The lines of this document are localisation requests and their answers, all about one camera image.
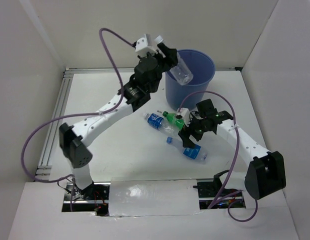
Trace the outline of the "clear bottle blue-white cap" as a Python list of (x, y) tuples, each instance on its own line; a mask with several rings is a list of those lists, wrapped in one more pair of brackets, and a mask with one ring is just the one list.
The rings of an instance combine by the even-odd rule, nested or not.
[[(166, 42), (164, 40), (164, 38), (159, 35), (154, 39), (154, 43), (157, 46), (157, 44), (159, 43), (164, 43), (166, 46)], [(155, 54), (155, 58), (157, 59), (159, 68), (162, 70), (161, 66), (160, 66), (160, 57), (164, 56), (164, 54), (160, 51), (160, 49), (157, 47), (155, 48), (155, 50), (157, 51), (157, 53)], [(185, 61), (182, 59), (182, 57), (180, 56), (178, 50), (177, 50), (177, 58), (178, 58), (178, 64), (177, 66), (171, 68), (169, 70), (169, 72), (172, 74), (172, 76), (175, 78), (175, 80), (182, 86), (190, 83), (194, 77), (194, 75), (192, 74), (191, 70), (189, 69), (189, 67), (186, 65)]]

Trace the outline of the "small bottle blue label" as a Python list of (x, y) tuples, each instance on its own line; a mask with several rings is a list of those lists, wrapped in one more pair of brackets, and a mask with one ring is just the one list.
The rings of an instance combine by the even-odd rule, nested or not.
[(173, 146), (178, 150), (180, 154), (182, 154), (187, 159), (204, 164), (206, 162), (208, 156), (208, 150), (205, 147), (200, 145), (195, 145), (194, 148), (191, 147), (183, 147), (183, 143), (181, 140), (167, 137), (166, 143), (170, 146)]

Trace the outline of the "large bottle blue label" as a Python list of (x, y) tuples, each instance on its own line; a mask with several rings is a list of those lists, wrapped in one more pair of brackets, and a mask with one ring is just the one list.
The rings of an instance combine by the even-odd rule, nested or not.
[(169, 137), (175, 137), (178, 135), (179, 129), (176, 126), (155, 113), (145, 113), (144, 119), (151, 127)]

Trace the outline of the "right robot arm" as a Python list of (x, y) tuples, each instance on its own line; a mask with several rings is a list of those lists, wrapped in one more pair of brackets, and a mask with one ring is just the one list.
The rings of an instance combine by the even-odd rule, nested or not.
[(234, 123), (234, 117), (227, 111), (218, 111), (210, 99), (196, 105), (195, 114), (187, 108), (177, 112), (177, 119), (184, 126), (178, 135), (184, 147), (195, 147), (190, 139), (200, 141), (206, 132), (213, 132), (235, 149), (247, 166), (245, 172), (230, 169), (214, 176), (213, 190), (218, 196), (225, 196), (230, 189), (247, 192), (253, 199), (260, 200), (286, 187), (284, 157), (278, 151), (271, 152), (253, 140)]

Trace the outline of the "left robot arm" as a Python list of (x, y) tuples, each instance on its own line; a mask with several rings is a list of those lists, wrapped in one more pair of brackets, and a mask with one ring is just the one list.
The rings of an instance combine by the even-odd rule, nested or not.
[(139, 62), (129, 81), (118, 93), (91, 117), (69, 126), (59, 127), (59, 146), (68, 159), (74, 177), (76, 194), (83, 200), (92, 197), (94, 182), (89, 168), (93, 155), (88, 150), (91, 143), (105, 130), (141, 108), (151, 99), (162, 79), (163, 73), (178, 63), (178, 51), (164, 43), (158, 49), (148, 47), (138, 54)]

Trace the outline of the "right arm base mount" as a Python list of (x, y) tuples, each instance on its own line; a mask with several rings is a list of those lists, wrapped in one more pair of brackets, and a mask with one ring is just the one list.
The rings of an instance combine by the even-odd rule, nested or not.
[[(199, 209), (207, 210), (209, 205), (215, 198), (216, 194), (222, 186), (221, 176), (227, 174), (229, 170), (224, 170), (214, 175), (213, 178), (198, 180), (196, 185), (193, 186), (194, 189), (197, 189), (199, 197)], [(227, 209), (231, 203), (236, 202), (232, 207), (233, 208), (244, 208), (245, 202), (243, 194), (237, 193), (233, 194), (220, 202), (216, 203), (212, 209)]]

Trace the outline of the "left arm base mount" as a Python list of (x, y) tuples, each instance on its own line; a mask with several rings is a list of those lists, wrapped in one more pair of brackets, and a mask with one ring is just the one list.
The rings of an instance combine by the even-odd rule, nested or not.
[(94, 186), (85, 192), (73, 187), (73, 183), (67, 180), (66, 185), (57, 186), (63, 189), (62, 213), (94, 212), (96, 216), (109, 216), (110, 182), (95, 182)]

